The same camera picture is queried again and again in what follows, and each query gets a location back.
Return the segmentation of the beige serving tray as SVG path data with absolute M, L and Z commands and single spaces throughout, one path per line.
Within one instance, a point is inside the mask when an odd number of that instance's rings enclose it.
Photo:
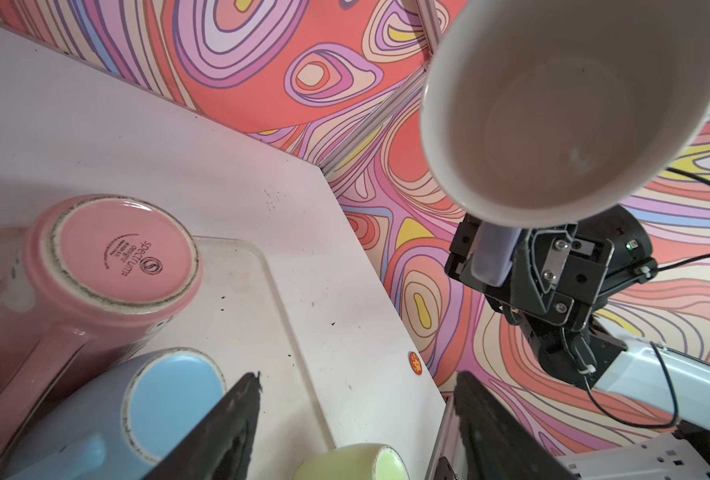
M 210 356 L 233 386 L 247 372 L 262 387 L 248 476 L 291 479 L 334 446 L 276 283 L 261 250 L 198 237 L 203 280 L 194 300 L 144 347 L 188 347 Z

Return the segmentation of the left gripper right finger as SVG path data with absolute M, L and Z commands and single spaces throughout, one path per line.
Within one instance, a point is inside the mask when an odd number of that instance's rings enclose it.
M 470 479 L 571 480 L 575 477 L 510 414 L 475 375 L 457 375 L 454 408 Z

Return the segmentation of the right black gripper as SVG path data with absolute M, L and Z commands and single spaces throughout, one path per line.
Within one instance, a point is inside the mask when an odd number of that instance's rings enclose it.
M 445 264 L 514 325 L 540 321 L 583 330 L 610 296 L 656 277 L 641 223 L 617 205 L 577 223 L 516 229 L 467 215 Z

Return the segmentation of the light blue mug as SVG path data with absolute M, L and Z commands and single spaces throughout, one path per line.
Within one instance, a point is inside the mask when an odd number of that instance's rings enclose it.
M 124 361 L 75 391 L 23 436 L 7 479 L 141 479 L 226 394 L 218 365 L 190 348 Z

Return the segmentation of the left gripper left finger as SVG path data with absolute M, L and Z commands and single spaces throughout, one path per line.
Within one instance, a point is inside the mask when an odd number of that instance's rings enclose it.
M 260 398 L 259 376 L 251 372 L 243 375 L 144 479 L 245 479 L 258 425 Z

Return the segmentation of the purple mug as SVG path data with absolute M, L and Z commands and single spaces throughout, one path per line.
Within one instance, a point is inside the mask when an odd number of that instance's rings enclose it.
M 635 193 L 710 115 L 710 1 L 470 1 L 430 61 L 421 142 L 483 223 L 473 277 L 500 286 L 520 229 Z

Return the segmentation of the light green mug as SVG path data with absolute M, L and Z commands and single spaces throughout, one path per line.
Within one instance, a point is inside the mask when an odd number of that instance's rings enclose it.
M 395 449 L 384 444 L 362 443 L 330 450 L 305 461 L 293 479 L 409 480 L 410 476 Z

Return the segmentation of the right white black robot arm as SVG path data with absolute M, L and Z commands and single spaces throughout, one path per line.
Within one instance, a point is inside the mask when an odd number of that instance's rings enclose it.
M 465 373 L 453 404 L 470 478 L 710 479 L 710 364 L 597 315 L 611 296 L 659 273 L 651 240 L 628 210 L 526 230 L 469 215 L 445 271 L 522 332 L 550 377 L 670 413 L 642 445 L 558 460 Z

